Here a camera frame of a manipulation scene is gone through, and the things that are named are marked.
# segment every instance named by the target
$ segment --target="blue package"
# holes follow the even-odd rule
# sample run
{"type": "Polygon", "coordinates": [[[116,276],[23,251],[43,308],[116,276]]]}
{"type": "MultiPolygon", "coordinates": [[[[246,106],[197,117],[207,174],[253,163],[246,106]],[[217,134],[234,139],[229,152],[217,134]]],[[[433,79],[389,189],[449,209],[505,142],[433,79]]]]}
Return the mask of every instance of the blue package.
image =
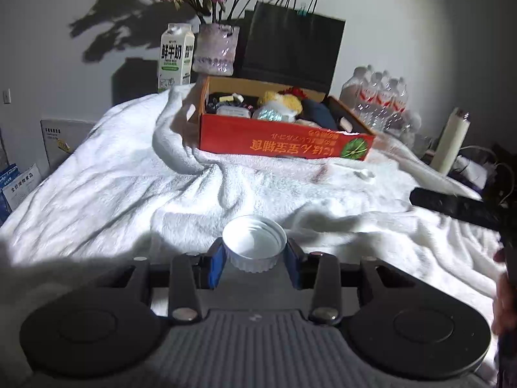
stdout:
{"type": "MultiPolygon", "coordinates": [[[[6,169],[0,172],[0,191],[6,185],[9,185],[18,175],[20,171],[15,163],[9,165],[6,169]]],[[[7,220],[11,214],[11,208],[7,203],[3,193],[0,193],[0,225],[7,220]]]]}

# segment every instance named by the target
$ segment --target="wall outlet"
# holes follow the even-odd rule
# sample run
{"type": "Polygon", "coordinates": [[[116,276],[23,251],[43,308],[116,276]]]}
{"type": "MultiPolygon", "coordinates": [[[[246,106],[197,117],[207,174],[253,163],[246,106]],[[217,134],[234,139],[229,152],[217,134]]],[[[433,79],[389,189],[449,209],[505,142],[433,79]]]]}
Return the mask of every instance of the wall outlet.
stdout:
{"type": "Polygon", "coordinates": [[[11,89],[4,90],[2,94],[4,96],[4,103],[11,103],[11,89]]]}

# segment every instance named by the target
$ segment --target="white blanket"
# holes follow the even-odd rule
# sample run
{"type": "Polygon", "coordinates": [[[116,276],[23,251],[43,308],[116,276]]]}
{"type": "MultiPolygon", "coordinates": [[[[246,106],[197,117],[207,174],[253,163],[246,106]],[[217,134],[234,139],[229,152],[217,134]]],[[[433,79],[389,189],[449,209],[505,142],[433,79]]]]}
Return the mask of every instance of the white blanket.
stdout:
{"type": "MultiPolygon", "coordinates": [[[[498,235],[410,205],[418,185],[475,195],[378,137],[365,162],[215,155],[187,122],[197,87],[110,109],[89,138],[0,229],[0,374],[31,372],[18,343],[35,308],[136,255],[205,251],[233,217],[257,213],[306,251],[374,255],[492,321],[498,235]],[[358,176],[367,168],[376,178],[358,176]]],[[[493,341],[482,373],[493,377],[493,341]]]]}

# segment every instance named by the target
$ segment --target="yellow knitted item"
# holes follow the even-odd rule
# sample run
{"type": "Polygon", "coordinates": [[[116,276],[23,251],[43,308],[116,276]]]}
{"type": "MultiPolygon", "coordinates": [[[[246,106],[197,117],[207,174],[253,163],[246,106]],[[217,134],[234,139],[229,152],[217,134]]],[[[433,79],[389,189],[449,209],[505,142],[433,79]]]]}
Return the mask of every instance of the yellow knitted item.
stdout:
{"type": "Polygon", "coordinates": [[[271,90],[264,92],[262,97],[258,100],[258,105],[262,106],[269,101],[277,101],[282,103],[284,106],[289,108],[291,111],[296,112],[296,115],[301,113],[302,105],[300,100],[293,94],[279,94],[271,90]]]}

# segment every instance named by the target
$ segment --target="open box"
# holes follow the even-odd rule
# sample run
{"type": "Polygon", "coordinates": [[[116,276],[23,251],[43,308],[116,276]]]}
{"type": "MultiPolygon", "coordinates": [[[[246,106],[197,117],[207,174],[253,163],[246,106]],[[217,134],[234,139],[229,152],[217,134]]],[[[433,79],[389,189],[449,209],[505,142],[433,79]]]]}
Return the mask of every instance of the open box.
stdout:
{"type": "Polygon", "coordinates": [[[343,157],[363,160],[366,157],[375,133],[339,100],[333,96],[325,98],[324,93],[314,90],[303,89],[312,100],[324,101],[334,119],[345,117],[352,124],[354,133],[205,112],[211,93],[260,97],[266,90],[279,92],[288,87],[233,77],[206,77],[198,107],[200,149],[220,154],[296,156],[307,159],[343,157]]]}

